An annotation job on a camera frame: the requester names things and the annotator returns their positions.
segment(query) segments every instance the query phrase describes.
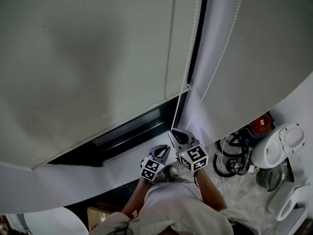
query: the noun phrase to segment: toilet lid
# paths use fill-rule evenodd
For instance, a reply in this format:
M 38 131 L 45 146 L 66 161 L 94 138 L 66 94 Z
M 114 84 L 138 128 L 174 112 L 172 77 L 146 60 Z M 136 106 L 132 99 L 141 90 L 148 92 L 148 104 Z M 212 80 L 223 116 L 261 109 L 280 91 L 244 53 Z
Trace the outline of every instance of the toilet lid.
M 33 235 L 88 235 L 84 223 L 70 210 L 61 207 L 24 214 Z
M 297 152 L 304 146 L 307 140 L 307 131 L 299 123 L 293 123 L 281 130 L 279 138 L 284 151 L 290 154 Z

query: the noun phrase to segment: person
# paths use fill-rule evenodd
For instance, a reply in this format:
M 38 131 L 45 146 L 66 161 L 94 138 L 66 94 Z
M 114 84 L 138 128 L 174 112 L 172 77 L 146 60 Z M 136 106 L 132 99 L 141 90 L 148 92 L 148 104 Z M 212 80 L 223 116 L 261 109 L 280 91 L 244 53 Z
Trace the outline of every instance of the person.
M 223 196 L 202 168 L 197 186 L 167 166 L 151 185 L 140 178 L 122 212 L 115 212 L 90 235 L 256 235 L 241 211 L 227 209 Z

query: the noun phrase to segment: white t-shirt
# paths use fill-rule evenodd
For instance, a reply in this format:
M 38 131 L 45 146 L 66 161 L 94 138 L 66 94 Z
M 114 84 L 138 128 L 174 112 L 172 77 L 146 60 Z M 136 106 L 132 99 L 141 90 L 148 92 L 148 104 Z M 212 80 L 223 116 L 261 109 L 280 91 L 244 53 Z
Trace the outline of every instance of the white t-shirt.
M 137 218 L 115 212 L 90 234 L 157 235 L 170 226 L 180 235 L 232 235 L 231 223 L 260 234 L 243 212 L 218 212 L 203 203 L 195 184 L 163 183 L 148 191 Z

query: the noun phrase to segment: black and white marker cube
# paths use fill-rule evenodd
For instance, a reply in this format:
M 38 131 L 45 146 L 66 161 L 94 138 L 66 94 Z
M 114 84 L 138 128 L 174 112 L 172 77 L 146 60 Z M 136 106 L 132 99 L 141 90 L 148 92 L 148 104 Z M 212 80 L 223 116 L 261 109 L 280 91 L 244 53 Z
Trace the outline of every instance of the black and white marker cube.
M 156 179 L 165 168 L 164 164 L 158 163 L 150 158 L 145 158 L 142 163 L 140 175 L 150 181 Z
M 200 144 L 179 154 L 180 163 L 188 170 L 195 172 L 208 163 L 208 154 Z

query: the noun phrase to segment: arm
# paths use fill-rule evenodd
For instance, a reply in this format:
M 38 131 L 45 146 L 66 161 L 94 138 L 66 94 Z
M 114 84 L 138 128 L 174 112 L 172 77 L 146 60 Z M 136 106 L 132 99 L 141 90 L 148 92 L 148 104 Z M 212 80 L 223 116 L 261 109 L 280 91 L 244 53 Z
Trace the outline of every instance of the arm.
M 143 202 L 149 188 L 150 185 L 146 184 L 146 179 L 140 177 L 138 185 L 126 206 L 123 208 L 122 213 L 128 216 L 130 219 L 133 219 L 133 212 L 137 211 L 139 213 L 143 207 Z
M 196 175 L 203 202 L 214 210 L 220 212 L 227 209 L 227 205 L 219 190 L 212 183 L 204 169 L 200 169 Z

